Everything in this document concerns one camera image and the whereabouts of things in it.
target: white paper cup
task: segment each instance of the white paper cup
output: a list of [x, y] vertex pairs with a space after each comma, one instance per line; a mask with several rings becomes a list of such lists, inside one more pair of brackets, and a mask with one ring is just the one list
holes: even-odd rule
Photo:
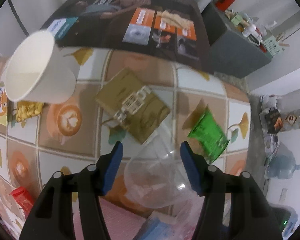
[[76, 80], [65, 62], [49, 31], [31, 34], [7, 63], [4, 84], [7, 97], [12, 102], [67, 101], [74, 92]]

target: blue gripper pad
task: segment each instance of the blue gripper pad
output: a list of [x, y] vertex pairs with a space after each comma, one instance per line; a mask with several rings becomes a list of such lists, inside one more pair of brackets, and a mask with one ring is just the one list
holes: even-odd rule
[[117, 171], [119, 169], [119, 166], [120, 166], [120, 163], [121, 163], [121, 160], [122, 160], [122, 156], [123, 156], [123, 146], [122, 146], [122, 143], [121, 142], [117, 142], [113, 149], [112, 149], [112, 152], [110, 154], [107, 154], [110, 159], [108, 159], [108, 167], [105, 169], [104, 171], [104, 180], [103, 180], [103, 187], [101, 189], [101, 192], [103, 195], [106, 195], [107, 192], [109, 190], [111, 190], [112, 188], [112, 185], [114, 183], [114, 179], [115, 179], [115, 176], [117, 175]]
[[191, 188], [198, 194], [203, 193], [204, 171], [208, 164], [201, 155], [194, 154], [189, 144], [184, 141], [180, 146], [180, 154], [186, 169]]

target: clear plastic cup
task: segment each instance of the clear plastic cup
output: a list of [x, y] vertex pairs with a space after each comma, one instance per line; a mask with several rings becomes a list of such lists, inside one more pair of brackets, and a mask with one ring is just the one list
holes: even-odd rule
[[162, 208], [195, 196], [180, 168], [180, 154], [169, 150], [157, 135], [124, 170], [124, 183], [131, 200], [148, 208]]

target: label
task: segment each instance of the label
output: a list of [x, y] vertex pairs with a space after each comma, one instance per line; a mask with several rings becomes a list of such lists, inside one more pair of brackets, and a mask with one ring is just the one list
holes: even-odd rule
[[195, 31], [194, 31], [194, 23], [193, 23], [193, 21], [189, 21], [189, 23], [190, 23], [190, 27], [188, 30], [186, 30], [186, 29], [182, 30], [182, 29], [178, 28], [178, 35], [184, 36], [187, 39], [196, 41], [197, 36], [195, 35]]
[[52, 33], [56, 40], [61, 40], [77, 19], [78, 17], [56, 19], [50, 24], [47, 30]]
[[170, 24], [167, 24], [165, 21], [162, 20], [161, 16], [156, 16], [154, 21], [154, 28], [157, 30], [163, 30], [169, 33], [175, 33], [176, 28]]
[[137, 8], [134, 15], [131, 18], [130, 24], [151, 27], [153, 18], [154, 10]]

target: table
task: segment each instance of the table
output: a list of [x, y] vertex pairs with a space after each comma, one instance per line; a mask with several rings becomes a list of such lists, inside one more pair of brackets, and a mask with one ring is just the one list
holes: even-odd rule
[[[162, 22], [178, 14], [189, 29]], [[194, 0], [67, 0], [43, 24], [59, 47], [94, 47], [143, 53], [213, 73], [201, 12]]]
[[[108, 119], [107, 114], [94, 100], [96, 93], [122, 68], [128, 67], [156, 93], [171, 109], [164, 123], [169, 127], [170, 138], [176, 148], [187, 140], [190, 129], [182, 126], [189, 114], [194, 111], [201, 99], [209, 105], [216, 122], [230, 137], [234, 129], [230, 126], [242, 122], [247, 117], [247, 135], [245, 138], [238, 130], [237, 139], [229, 143], [226, 151], [214, 165], [230, 174], [239, 174], [245, 165], [250, 130], [250, 104], [247, 96], [232, 85], [218, 78], [196, 71], [180, 63], [137, 54], [133, 52], [90, 49], [91, 56], [82, 65], [74, 55], [79, 49], [63, 48], [61, 52], [68, 66], [77, 77], [73, 96], [61, 105], [46, 104], [42, 116], [28, 119], [25, 124], [9, 122], [0, 125], [0, 214], [16, 237], [20, 234], [25, 217], [22, 210], [9, 193], [24, 186], [37, 198], [40, 191], [55, 171], [76, 173], [96, 160], [102, 154], [111, 151], [109, 128], [102, 125]], [[4, 64], [0, 63], [0, 80], [4, 80]], [[75, 105], [82, 117], [80, 129], [65, 138], [58, 132], [56, 115], [60, 109]], [[188, 140], [194, 152], [201, 152], [195, 140]], [[140, 145], [128, 133], [122, 138], [123, 160], [121, 162], [113, 190], [106, 199], [134, 210], [140, 216], [147, 217], [152, 210], [141, 209], [122, 198], [122, 174], [126, 163], [135, 156], [144, 145]], [[74, 211], [78, 209], [77, 196], [73, 195]], [[161, 208], [160, 211], [175, 215], [180, 205]]]
[[210, 3], [202, 12], [214, 71], [243, 78], [271, 62], [272, 56], [249, 42], [229, 21], [225, 13]]

